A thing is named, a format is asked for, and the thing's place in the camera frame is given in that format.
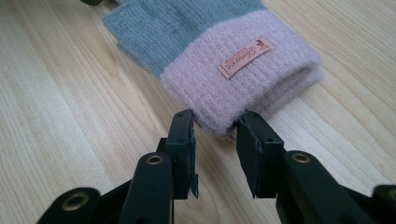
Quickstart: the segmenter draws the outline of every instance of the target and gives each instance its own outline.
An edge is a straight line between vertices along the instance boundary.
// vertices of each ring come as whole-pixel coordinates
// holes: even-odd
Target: metal screw
[[[302,153],[296,153],[291,156],[295,161],[300,163],[309,163],[311,159]]]
[[[77,210],[80,207],[84,206],[89,199],[90,196],[88,196],[88,194],[84,191],[74,193],[72,196],[64,200],[64,203],[62,203],[62,209],[64,211]]]
[[[146,159],[146,163],[149,165],[157,165],[160,164],[161,162],[163,162],[163,157],[161,156],[150,156]]]

